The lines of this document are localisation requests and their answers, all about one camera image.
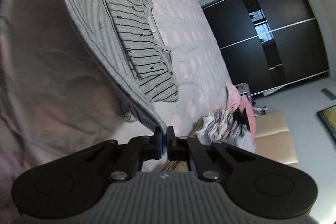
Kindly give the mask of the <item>grey striped bow top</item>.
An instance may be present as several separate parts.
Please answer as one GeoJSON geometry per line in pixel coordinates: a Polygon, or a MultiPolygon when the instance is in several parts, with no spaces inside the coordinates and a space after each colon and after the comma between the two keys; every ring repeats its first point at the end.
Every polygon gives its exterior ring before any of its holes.
{"type": "Polygon", "coordinates": [[[149,129],[166,124],[155,102],[177,102],[171,49],[151,0],[64,0],[71,20],[121,95],[126,110],[149,129]]]}

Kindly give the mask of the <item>stack of folded clothes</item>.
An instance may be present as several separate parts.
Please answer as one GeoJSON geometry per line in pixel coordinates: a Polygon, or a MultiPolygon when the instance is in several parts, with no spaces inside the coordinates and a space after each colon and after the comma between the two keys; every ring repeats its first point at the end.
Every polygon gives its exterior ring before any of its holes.
{"type": "Polygon", "coordinates": [[[246,109],[216,109],[201,117],[189,136],[197,138],[205,145],[219,140],[251,153],[256,149],[253,133],[249,129],[246,109]]]}

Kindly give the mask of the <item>pink pillow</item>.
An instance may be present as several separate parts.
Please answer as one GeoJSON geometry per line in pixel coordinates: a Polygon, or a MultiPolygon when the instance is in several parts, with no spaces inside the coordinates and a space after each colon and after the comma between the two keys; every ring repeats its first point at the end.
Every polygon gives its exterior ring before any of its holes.
{"type": "Polygon", "coordinates": [[[231,82],[226,81],[225,84],[227,90],[227,108],[233,111],[236,109],[244,111],[246,109],[249,131],[252,135],[252,140],[254,140],[256,136],[256,119],[248,97],[246,95],[242,96],[231,82]]]}

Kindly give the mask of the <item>white bedside table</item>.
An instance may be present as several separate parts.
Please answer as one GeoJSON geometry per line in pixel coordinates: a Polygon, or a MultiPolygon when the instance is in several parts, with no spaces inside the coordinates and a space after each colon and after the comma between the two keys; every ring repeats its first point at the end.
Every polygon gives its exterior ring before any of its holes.
{"type": "Polygon", "coordinates": [[[237,85],[235,85],[235,87],[237,88],[237,90],[239,91],[241,96],[246,96],[248,98],[249,102],[251,103],[251,105],[253,107],[254,116],[257,117],[257,116],[261,116],[261,115],[266,114],[267,108],[265,106],[263,106],[263,107],[256,106],[256,101],[252,97],[249,85],[247,83],[237,84],[237,85]]]}

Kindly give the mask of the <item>beige padded headboard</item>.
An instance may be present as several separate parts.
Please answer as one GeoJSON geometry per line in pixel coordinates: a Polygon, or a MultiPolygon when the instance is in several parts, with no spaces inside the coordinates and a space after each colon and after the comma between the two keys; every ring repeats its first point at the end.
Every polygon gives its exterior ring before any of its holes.
{"type": "Polygon", "coordinates": [[[299,169],[293,139],[282,112],[255,118],[255,154],[299,169]]]}

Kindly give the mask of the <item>grey pink-dotted bed sheet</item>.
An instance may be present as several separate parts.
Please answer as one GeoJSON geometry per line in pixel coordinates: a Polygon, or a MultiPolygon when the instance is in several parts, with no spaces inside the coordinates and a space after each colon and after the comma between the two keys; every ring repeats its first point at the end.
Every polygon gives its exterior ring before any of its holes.
{"type": "MultiPolygon", "coordinates": [[[[227,103],[230,80],[197,0],[152,0],[154,33],[171,50],[179,100],[155,109],[177,135],[227,103]]],[[[18,211],[11,186],[24,171],[107,139],[150,130],[121,100],[81,42],[63,0],[1,0],[1,223],[18,211]]]]}

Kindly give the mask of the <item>black sliding wardrobe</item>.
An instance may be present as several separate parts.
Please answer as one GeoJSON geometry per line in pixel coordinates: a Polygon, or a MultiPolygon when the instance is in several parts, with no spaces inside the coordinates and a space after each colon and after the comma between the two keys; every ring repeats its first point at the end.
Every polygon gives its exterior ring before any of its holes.
{"type": "Polygon", "coordinates": [[[220,0],[203,12],[233,84],[253,94],[329,72],[308,0],[220,0]]]}

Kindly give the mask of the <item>landscape wall painting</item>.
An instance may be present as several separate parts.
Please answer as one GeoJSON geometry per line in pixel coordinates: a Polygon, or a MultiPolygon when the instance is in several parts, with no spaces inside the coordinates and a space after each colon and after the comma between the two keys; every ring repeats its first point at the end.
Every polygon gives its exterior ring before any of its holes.
{"type": "Polygon", "coordinates": [[[317,116],[322,121],[333,140],[336,141],[336,105],[318,111],[317,116]]]}

